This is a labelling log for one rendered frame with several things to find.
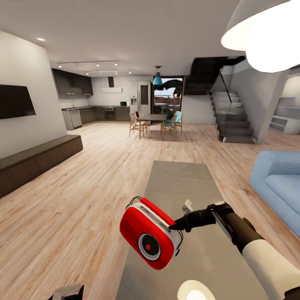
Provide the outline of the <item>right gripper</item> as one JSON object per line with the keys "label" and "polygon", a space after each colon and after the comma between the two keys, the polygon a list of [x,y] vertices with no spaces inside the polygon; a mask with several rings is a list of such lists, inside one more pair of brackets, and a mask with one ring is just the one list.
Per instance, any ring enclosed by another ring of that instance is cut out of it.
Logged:
{"label": "right gripper", "polygon": [[186,230],[186,233],[191,232],[192,228],[206,225],[202,219],[201,210],[193,211],[188,215],[184,215],[178,220],[174,221],[176,224],[171,225],[168,228],[170,230]]}

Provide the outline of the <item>radio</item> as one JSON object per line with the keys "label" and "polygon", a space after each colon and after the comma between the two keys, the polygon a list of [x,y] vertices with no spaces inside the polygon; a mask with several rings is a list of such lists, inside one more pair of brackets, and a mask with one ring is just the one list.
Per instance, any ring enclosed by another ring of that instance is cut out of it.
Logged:
{"label": "radio", "polygon": [[155,270],[163,270],[180,252],[178,236],[168,227],[176,223],[160,208],[147,200],[128,204],[120,222],[120,233]]}

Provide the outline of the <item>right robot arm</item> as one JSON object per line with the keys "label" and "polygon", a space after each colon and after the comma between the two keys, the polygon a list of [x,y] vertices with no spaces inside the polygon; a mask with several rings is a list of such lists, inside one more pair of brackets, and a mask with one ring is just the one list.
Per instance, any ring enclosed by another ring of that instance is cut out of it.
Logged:
{"label": "right robot arm", "polygon": [[238,247],[270,300],[300,300],[300,270],[284,258],[260,235],[247,218],[241,218],[225,201],[193,211],[189,199],[181,209],[185,215],[175,220],[170,230],[186,230],[218,223],[230,241]]}

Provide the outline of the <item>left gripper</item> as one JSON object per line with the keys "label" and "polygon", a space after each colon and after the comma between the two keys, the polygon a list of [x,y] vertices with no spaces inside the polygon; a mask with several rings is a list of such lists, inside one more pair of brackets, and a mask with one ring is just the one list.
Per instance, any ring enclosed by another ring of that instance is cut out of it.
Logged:
{"label": "left gripper", "polygon": [[[64,300],[82,300],[83,293],[84,293],[84,285],[80,288],[80,291],[78,293],[66,295]],[[53,295],[49,298],[49,300],[52,300],[52,299],[53,299]]]}

